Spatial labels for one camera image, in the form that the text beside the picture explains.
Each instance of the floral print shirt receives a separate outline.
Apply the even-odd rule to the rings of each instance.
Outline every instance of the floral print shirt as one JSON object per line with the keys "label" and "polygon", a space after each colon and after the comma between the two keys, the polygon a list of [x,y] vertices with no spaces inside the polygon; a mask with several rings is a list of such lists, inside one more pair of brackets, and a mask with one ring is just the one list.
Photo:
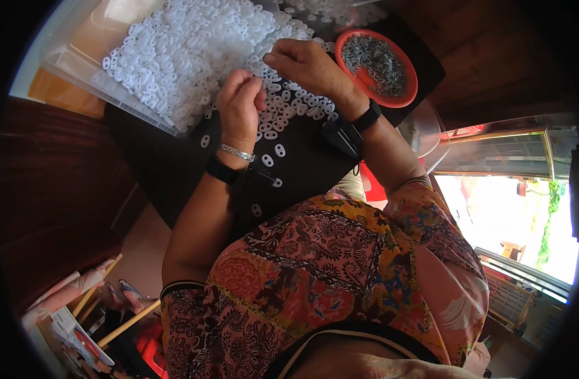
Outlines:
{"label": "floral print shirt", "polygon": [[161,292],[170,378],[285,377],[313,336],[372,338],[464,366],[489,290],[437,193],[415,179],[381,211],[333,188],[232,243],[206,283]]}

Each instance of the wooden stick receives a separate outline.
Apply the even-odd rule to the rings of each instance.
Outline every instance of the wooden stick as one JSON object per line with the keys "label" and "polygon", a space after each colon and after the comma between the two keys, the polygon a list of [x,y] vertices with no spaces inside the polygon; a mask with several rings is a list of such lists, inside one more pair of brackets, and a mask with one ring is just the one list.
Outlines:
{"label": "wooden stick", "polygon": [[109,335],[107,335],[106,337],[102,338],[99,342],[98,342],[98,346],[103,347],[104,345],[108,344],[109,342],[111,342],[112,340],[114,340],[119,334],[123,333],[125,330],[127,330],[131,325],[135,324],[136,322],[139,322],[142,317],[146,316],[147,314],[150,313],[151,310],[155,309],[156,307],[158,307],[159,305],[161,305],[161,299],[157,299],[154,303],[152,303],[151,305],[149,305],[148,307],[144,308],[144,310],[142,312],[140,312],[139,314],[133,316],[132,318],[130,318],[126,323],[124,323],[123,325],[121,325],[120,327],[118,327],[117,329],[113,330]]}
{"label": "wooden stick", "polygon": [[87,316],[92,313],[93,308],[96,308],[96,305],[98,305],[98,303],[100,302],[100,298],[97,298],[96,300],[93,301],[92,305],[89,306],[89,308],[87,308],[87,310],[85,311],[85,313],[83,313],[83,315],[81,316],[81,318],[79,320],[77,320],[79,322],[79,324],[82,324],[85,319],[87,318]]}
{"label": "wooden stick", "polygon": [[[104,277],[106,277],[106,275],[108,275],[108,273],[111,272],[111,270],[115,267],[117,262],[119,262],[119,260],[122,257],[123,257],[123,254],[117,255],[115,260],[112,261],[112,263],[110,265],[108,265],[108,267],[104,270]],[[72,310],[72,316],[74,318],[76,318],[79,315],[79,312],[81,312],[81,309],[83,309],[83,307],[85,307],[85,304],[87,304],[87,301],[89,300],[89,298],[93,295],[94,292],[96,292],[96,288],[97,287],[93,286],[92,288],[87,290],[85,295],[83,295],[83,298],[81,299],[81,301],[79,301],[79,304],[77,304],[76,307]]]}

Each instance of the hand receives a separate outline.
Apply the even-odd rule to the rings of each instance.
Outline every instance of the hand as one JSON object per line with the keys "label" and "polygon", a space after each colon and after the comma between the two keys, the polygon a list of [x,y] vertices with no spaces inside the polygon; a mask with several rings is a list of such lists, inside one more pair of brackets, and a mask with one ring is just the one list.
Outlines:
{"label": "hand", "polygon": [[315,95],[327,96],[348,121],[369,108],[369,99],[315,42],[279,39],[264,63]]}
{"label": "hand", "polygon": [[252,153],[258,131],[258,110],[265,110],[262,79],[247,70],[234,70],[218,95],[222,139],[227,145]]}
{"label": "hand", "polygon": [[101,360],[95,361],[94,365],[98,370],[102,371],[105,374],[109,374],[111,372],[111,367],[108,364],[102,362]]}

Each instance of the black watch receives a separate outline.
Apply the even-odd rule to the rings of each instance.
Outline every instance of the black watch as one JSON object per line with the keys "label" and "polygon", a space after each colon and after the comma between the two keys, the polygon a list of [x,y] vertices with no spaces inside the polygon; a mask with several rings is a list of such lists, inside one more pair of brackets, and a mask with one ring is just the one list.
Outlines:
{"label": "black watch", "polygon": [[228,183],[230,185],[232,185],[237,180],[241,172],[243,172],[233,170],[224,163],[220,162],[216,154],[213,154],[209,158],[209,161],[205,166],[205,171],[214,178],[222,180],[224,183]]}
{"label": "black watch", "polygon": [[361,117],[354,120],[352,124],[355,127],[355,129],[357,129],[357,132],[363,133],[365,129],[367,129],[376,122],[376,120],[380,117],[381,114],[382,110],[380,110],[380,106],[378,105],[378,103],[375,102],[373,99],[369,99],[369,109],[364,114],[362,114]]}

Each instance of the black table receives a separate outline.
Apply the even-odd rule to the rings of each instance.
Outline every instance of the black table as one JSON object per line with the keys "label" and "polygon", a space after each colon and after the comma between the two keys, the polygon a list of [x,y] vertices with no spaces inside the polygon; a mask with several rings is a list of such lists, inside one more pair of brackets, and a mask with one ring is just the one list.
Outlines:
{"label": "black table", "polygon": [[[382,108],[384,116],[396,126],[445,78],[445,71],[424,42],[398,16],[389,15],[366,28],[395,42],[407,54],[418,76],[418,93],[411,104],[400,109]],[[257,157],[250,167],[269,171],[270,176],[283,180],[283,186],[274,188],[269,180],[252,176],[253,180],[237,204],[236,235],[300,201],[325,193],[354,167],[351,158],[319,137],[325,120],[296,116],[285,131],[279,133],[278,139],[262,139],[256,143]],[[208,158],[220,143],[218,112],[209,120],[203,119],[185,138],[171,136],[111,104],[104,110],[104,122],[110,127],[134,178],[165,223],[173,229],[205,171]],[[208,148],[200,145],[203,135],[211,136]],[[287,155],[284,158],[274,154],[273,147],[278,143],[285,146]],[[266,153],[275,162],[270,169],[260,160]],[[252,204],[261,207],[262,216],[253,216]]]}

